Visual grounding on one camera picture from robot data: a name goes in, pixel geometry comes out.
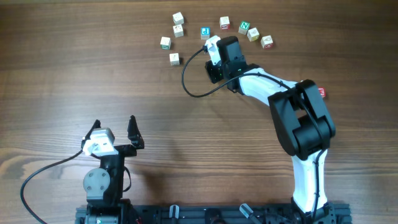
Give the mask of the red letter M block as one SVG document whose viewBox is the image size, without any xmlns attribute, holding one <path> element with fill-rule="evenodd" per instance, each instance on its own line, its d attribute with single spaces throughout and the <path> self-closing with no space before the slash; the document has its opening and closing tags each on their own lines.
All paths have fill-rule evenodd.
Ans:
<svg viewBox="0 0 398 224">
<path fill-rule="evenodd" d="M 318 91 L 320 92 L 320 95 L 321 95 L 322 98 L 325 98 L 325 97 L 326 97 L 326 91 L 325 91 L 324 88 L 319 87 L 319 88 L 318 88 Z"/>
</svg>

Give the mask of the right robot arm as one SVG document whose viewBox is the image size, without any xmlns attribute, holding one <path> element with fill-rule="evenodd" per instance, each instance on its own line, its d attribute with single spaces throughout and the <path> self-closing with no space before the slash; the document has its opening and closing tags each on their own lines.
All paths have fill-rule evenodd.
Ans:
<svg viewBox="0 0 398 224">
<path fill-rule="evenodd" d="M 283 80 L 247 64 L 235 36 L 215 35 L 204 50 L 210 56 L 205 68 L 212 83 L 224 80 L 230 91 L 270 108 L 277 138 L 293 162 L 293 203 L 305 219 L 318 220 L 327 203 L 324 163 L 336 128 L 315 82 Z"/>
</svg>

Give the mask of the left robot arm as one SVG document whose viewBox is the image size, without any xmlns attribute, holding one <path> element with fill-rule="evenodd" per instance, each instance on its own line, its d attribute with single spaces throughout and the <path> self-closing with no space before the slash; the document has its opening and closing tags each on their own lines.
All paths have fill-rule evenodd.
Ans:
<svg viewBox="0 0 398 224">
<path fill-rule="evenodd" d="M 124 174 L 129 170 L 125 158 L 137 156 L 137 150 L 144 148 L 144 140 L 137 127 L 135 116 L 130 116 L 127 126 L 129 144 L 114 145 L 114 134 L 109 128 L 102 128 L 96 120 L 81 142 L 81 149 L 87 156 L 100 160 L 98 168 L 90 170 L 83 179 L 88 205 L 78 208 L 75 223 L 141 223 L 142 220 L 129 199 L 123 193 L 131 188 L 132 182 L 124 187 Z"/>
</svg>

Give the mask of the red letter A block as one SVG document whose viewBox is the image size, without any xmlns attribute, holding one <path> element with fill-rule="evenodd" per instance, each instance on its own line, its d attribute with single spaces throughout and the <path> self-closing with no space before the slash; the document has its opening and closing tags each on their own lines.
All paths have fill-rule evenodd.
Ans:
<svg viewBox="0 0 398 224">
<path fill-rule="evenodd" d="M 169 54 L 171 66 L 180 65 L 180 57 L 178 53 Z"/>
</svg>

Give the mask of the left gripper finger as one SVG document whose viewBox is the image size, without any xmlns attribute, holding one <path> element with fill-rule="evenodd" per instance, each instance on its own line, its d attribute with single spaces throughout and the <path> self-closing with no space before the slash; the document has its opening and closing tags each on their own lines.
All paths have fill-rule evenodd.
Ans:
<svg viewBox="0 0 398 224">
<path fill-rule="evenodd" d="M 85 136 L 83 136 L 83 139 L 81 141 L 81 148 L 83 148 L 85 143 L 87 142 L 87 140 L 90 139 L 92 132 L 95 129 L 100 128 L 100 127 L 101 127 L 101 122 L 100 122 L 100 120 L 96 119 L 94 124 L 92 125 L 91 129 L 88 131 L 88 133 Z"/>
<path fill-rule="evenodd" d="M 131 115 L 129 119 L 129 124 L 127 127 L 127 138 L 131 141 L 131 144 L 136 149 L 144 148 L 144 140 L 138 129 L 136 117 L 134 115 Z"/>
</svg>

